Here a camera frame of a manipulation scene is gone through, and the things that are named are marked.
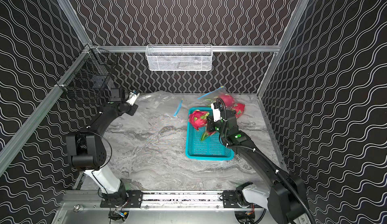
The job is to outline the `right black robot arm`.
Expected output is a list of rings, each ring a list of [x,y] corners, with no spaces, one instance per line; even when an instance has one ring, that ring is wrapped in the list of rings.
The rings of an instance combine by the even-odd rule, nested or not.
[[[274,164],[246,133],[239,130],[235,111],[213,109],[212,112],[207,118],[207,129],[218,132],[222,145],[244,158],[269,188],[267,194],[252,194],[248,193],[250,185],[243,187],[244,201],[267,209],[278,224],[294,223],[302,215],[307,215],[313,224],[304,181]]]

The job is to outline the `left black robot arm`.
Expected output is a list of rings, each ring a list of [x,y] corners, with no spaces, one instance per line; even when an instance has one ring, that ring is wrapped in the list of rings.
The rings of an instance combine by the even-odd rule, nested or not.
[[[125,185],[108,166],[111,156],[107,155],[104,143],[110,151],[112,146],[104,137],[110,124],[127,114],[134,116],[139,97],[137,92],[124,88],[112,88],[110,96],[98,109],[92,122],[82,130],[66,136],[69,165],[89,176],[99,187],[100,197],[108,207],[124,206],[129,201]]]

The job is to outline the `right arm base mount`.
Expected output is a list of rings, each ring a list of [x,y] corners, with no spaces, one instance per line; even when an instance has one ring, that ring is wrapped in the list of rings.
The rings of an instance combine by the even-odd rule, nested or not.
[[[224,208],[252,208],[253,206],[261,208],[257,204],[247,202],[242,193],[236,190],[223,191],[219,199],[222,201]]]

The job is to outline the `zip-top bag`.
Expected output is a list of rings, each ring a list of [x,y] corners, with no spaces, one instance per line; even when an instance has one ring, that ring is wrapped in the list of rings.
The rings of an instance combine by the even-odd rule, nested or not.
[[[227,92],[224,86],[200,96],[198,100],[210,107],[212,103],[216,103],[217,98],[222,99],[225,103],[226,109],[236,112],[236,118],[239,118],[244,114],[246,107],[245,104],[238,102],[230,93]]]
[[[145,117],[150,125],[160,125],[170,123],[177,118],[183,98],[158,91],[139,95],[135,103],[138,105],[140,116]]]

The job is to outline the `dragon fruit bag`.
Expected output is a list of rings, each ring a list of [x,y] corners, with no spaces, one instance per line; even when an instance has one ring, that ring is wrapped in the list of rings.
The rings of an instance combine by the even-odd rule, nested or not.
[[[207,117],[210,115],[207,111],[194,110],[188,117],[188,122],[196,131],[205,127],[208,123]]]
[[[226,106],[227,108],[231,108],[231,107],[233,107],[234,104],[235,104],[235,99],[234,99],[234,97],[231,96],[230,94],[221,94],[221,95],[219,96],[219,98],[222,99],[222,101],[225,103],[225,106]]]
[[[239,118],[244,114],[245,107],[246,106],[243,103],[237,103],[233,106],[233,110],[235,111],[236,118]]]
[[[203,132],[200,141],[204,141],[210,136],[214,135],[217,132],[217,127],[206,127],[206,130]]]

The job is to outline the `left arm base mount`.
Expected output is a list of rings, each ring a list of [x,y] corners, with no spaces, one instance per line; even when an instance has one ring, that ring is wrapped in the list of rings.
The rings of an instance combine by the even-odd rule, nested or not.
[[[141,207],[144,193],[140,190],[127,190],[126,194],[109,194],[103,198],[101,208],[139,208]]]

